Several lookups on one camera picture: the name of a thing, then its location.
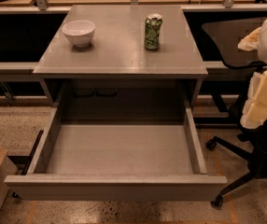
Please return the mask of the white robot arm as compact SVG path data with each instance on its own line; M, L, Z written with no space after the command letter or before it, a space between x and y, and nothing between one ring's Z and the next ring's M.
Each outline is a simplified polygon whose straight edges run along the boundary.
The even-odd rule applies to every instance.
M267 19L261 27L255 29L239 44L238 49L258 52L259 60L267 64ZM240 123L244 128L256 129L267 120L267 69L255 72L250 79Z

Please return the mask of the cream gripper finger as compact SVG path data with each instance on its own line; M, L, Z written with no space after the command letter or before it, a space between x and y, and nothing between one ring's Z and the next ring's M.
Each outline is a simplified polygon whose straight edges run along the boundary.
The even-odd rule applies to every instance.
M267 70L255 72L250 79L240 123L244 128L256 129L267 120Z
M252 31L246 37L244 37L238 43L237 48L244 51L256 50L258 48L259 35L260 35L260 27Z

